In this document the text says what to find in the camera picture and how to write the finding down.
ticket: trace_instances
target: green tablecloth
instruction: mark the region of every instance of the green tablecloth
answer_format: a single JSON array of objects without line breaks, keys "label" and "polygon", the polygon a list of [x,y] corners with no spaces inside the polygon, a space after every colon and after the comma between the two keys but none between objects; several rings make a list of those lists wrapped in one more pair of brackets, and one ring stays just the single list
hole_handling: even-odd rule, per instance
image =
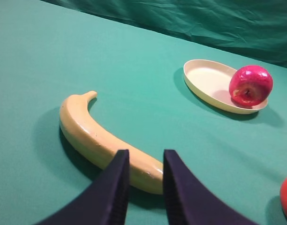
[{"label": "green tablecloth", "polygon": [[[208,59],[258,64],[274,78],[269,105],[237,116],[205,105],[182,66]],[[262,225],[286,225],[287,69],[39,0],[0,1],[0,225],[32,224],[70,202],[100,172],[59,131],[71,94],[98,92],[90,113],[162,160],[176,149],[220,199]],[[167,224],[161,196],[132,189],[127,225]]]}]

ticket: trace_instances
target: banana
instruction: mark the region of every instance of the banana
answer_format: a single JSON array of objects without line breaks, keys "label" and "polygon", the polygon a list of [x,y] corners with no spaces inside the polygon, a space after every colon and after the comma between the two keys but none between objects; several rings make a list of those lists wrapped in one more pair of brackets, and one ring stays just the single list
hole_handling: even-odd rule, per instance
[{"label": "banana", "polygon": [[60,108],[60,128],[70,144],[101,169],[107,167],[117,150],[129,149],[130,184],[140,190],[162,194],[163,164],[148,154],[115,137],[89,114],[88,103],[95,91],[71,95]]}]

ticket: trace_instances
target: green fabric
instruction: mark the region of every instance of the green fabric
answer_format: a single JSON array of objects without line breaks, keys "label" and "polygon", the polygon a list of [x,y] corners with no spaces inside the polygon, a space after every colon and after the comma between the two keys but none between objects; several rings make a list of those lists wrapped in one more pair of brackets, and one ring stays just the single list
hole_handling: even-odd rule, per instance
[{"label": "green fabric", "polygon": [[[196,98],[182,66],[208,59],[272,74],[269,105],[233,115]],[[100,172],[59,133],[59,106],[98,92],[91,115],[162,161],[176,149],[220,199],[261,225],[286,225],[287,69],[55,6],[0,1],[0,225],[33,224]],[[166,225],[161,196],[134,188],[126,225]]]},{"label": "green fabric", "polygon": [[45,0],[287,67],[287,0]]}]

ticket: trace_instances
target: oval plate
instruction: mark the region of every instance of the oval plate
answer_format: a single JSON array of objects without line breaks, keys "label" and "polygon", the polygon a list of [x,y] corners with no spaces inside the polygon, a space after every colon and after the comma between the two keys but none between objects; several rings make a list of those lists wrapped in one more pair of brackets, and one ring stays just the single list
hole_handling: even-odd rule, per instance
[{"label": "oval plate", "polygon": [[251,107],[237,105],[231,100],[229,83],[236,69],[210,60],[190,60],[184,64],[184,80],[189,89],[205,102],[222,110],[237,113],[255,113],[268,104]]}]

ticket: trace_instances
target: banana tip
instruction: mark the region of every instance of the banana tip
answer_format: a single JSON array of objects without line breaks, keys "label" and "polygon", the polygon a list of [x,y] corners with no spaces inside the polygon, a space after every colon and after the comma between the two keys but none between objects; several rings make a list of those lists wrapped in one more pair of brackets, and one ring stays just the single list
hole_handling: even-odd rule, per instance
[{"label": "banana tip", "polygon": [[97,94],[98,94],[98,93],[97,93],[96,91],[91,90],[91,91],[89,91],[89,92],[83,94],[83,96],[84,96],[88,101],[90,101],[90,100],[92,100],[93,98],[95,98],[95,97],[97,96]]}]

